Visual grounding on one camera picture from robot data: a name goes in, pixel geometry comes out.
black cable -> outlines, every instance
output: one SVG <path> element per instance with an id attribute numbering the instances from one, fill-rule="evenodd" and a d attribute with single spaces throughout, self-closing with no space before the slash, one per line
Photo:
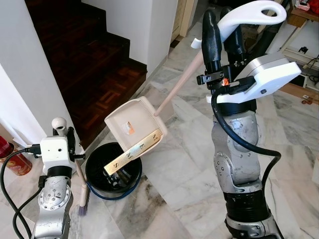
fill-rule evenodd
<path id="1" fill-rule="evenodd" d="M 312 82 L 318 83 L 319 78 L 318 78 L 318 76 L 310 75 L 310 76 L 309 76 L 309 80 L 311 80 Z"/>
<path id="2" fill-rule="evenodd" d="M 263 179 L 262 179 L 262 185 L 263 185 L 263 192 L 265 193 L 265 186 L 266 186 L 266 181 L 267 178 L 269 176 L 269 173 L 271 171 L 271 169 L 274 167 L 274 165 L 279 161 L 279 159 L 281 158 L 281 154 L 277 151 L 273 151 L 273 150 L 269 150 L 269 149 L 265 149 L 265 148 L 260 148 L 257 147 L 245 140 L 243 140 L 241 137 L 239 137 L 234 131 L 233 129 L 227 124 L 227 122 L 225 121 L 224 117 L 221 115 L 218 105 L 217 105 L 217 97 L 220 94 L 226 93 L 225 92 L 225 88 L 219 88 L 217 89 L 212 97 L 211 97 L 211 106 L 213 108 L 215 117 L 217 119 L 217 121 L 219 122 L 219 124 L 221 125 L 221 127 L 223 128 L 223 130 L 239 145 L 243 146 L 246 149 L 249 149 L 252 152 L 258 153 L 258 154 L 263 154 L 263 155 L 268 155 L 268 156 L 273 156 L 274 159 L 268 164 Z"/>
<path id="3" fill-rule="evenodd" d="M 17 151 L 17 152 L 14 152 L 14 153 L 12 153 L 10 156 L 8 156 L 8 158 L 6 158 L 6 160 L 3 162 L 3 165 L 2 165 L 2 168 L 1 168 L 1 172 L 0 172 L 0 185 L 1 185 L 2 192 L 3 192 L 5 198 L 7 199 L 7 201 L 9 202 L 9 204 L 11 205 L 11 207 L 13 208 L 13 210 L 14 210 L 15 212 L 18 211 L 18 208 L 16 207 L 16 205 L 15 205 L 14 202 L 12 201 L 11 197 L 9 196 L 9 194 L 8 194 L 8 192 L 6 191 L 5 186 L 4 186 L 4 170 L 5 170 L 5 168 L 6 168 L 6 165 L 7 165 L 8 162 L 9 162 L 9 160 L 10 160 L 13 156 L 15 156 L 15 155 L 17 155 L 17 154 L 20 154 L 20 153 L 24 153 L 24 152 L 27 152 L 27 149 L 26 149 L 26 148 L 25 148 L 25 149 L 22 149 L 22 150 L 19 150 L 19 151 Z M 30 230 L 28 224 L 26 223 L 24 217 L 22 216 L 22 214 L 21 214 L 20 212 L 18 212 L 17 215 L 19 216 L 19 218 L 20 218 L 20 220 L 21 220 L 21 222 L 22 222 L 22 224 L 23 224 L 23 226 L 24 226 L 24 228 L 25 228 L 25 230 L 26 230 L 26 232 L 27 232 L 29 238 L 31 238 L 31 236 L 32 236 L 31 230 Z M 21 235 L 21 233 L 20 233 L 19 231 L 17 231 L 16 234 L 17 234 L 17 236 L 18 236 L 19 238 L 23 238 L 23 236 Z"/>
<path id="4" fill-rule="evenodd" d="M 319 57 L 319 54 L 318 54 L 317 57 L 315 57 L 314 59 L 311 59 L 311 60 L 306 64 L 306 66 L 307 66 L 307 65 L 309 65 L 312 61 L 314 61 L 314 62 L 312 63 L 312 65 L 310 66 L 310 68 L 307 70 L 306 76 L 308 75 L 308 73 L 309 73 L 309 71 L 311 70 L 311 68 L 314 66 L 316 60 L 318 60 L 318 57 Z"/>
<path id="5" fill-rule="evenodd" d="M 18 236 L 18 233 L 20 234 L 19 232 L 19 229 L 16 225 L 16 219 L 18 217 L 18 214 L 20 213 L 20 211 L 29 203 L 31 202 L 32 199 L 34 199 L 40 192 L 41 190 L 43 189 L 43 187 L 40 187 L 38 189 L 38 191 L 35 192 L 35 194 L 33 194 L 28 200 L 26 200 L 19 208 L 18 210 L 15 212 L 14 216 L 13 216 L 13 220 L 12 220 L 12 225 L 13 225 L 13 229 L 15 231 L 15 233 L 17 234 Z"/>

red can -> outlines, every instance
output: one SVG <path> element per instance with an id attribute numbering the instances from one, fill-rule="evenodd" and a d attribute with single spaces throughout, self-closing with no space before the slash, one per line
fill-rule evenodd
<path id="1" fill-rule="evenodd" d="M 10 154 L 16 152 L 17 149 L 12 143 L 8 143 L 4 138 L 0 136 L 0 162 L 3 163 Z M 32 163 L 24 157 L 21 153 L 13 156 L 7 163 L 9 168 L 16 175 L 25 175 L 30 172 Z"/>

black bucket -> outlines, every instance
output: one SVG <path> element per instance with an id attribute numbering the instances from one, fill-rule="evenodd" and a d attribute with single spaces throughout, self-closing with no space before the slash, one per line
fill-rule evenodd
<path id="1" fill-rule="evenodd" d="M 96 148 L 85 166 L 88 186 L 98 197 L 106 200 L 118 200 L 130 194 L 138 185 L 142 174 L 142 162 L 137 158 L 118 172 L 109 176 L 104 169 L 108 163 L 123 152 L 118 143 L 107 143 Z"/>

wooden stairs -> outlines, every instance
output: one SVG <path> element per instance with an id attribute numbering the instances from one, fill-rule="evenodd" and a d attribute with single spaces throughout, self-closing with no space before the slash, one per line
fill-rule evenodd
<path id="1" fill-rule="evenodd" d="M 106 12 L 80 0 L 25 0 L 81 145 L 146 79 L 129 58 L 130 41 L 107 32 Z"/>

sticker label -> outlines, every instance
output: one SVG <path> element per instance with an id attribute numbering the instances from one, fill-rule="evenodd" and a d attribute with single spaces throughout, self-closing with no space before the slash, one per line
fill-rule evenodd
<path id="1" fill-rule="evenodd" d="M 123 132 L 127 135 L 131 135 L 131 134 L 135 133 L 135 130 L 133 129 L 133 127 L 129 121 L 122 125 L 122 129 L 123 129 Z"/>

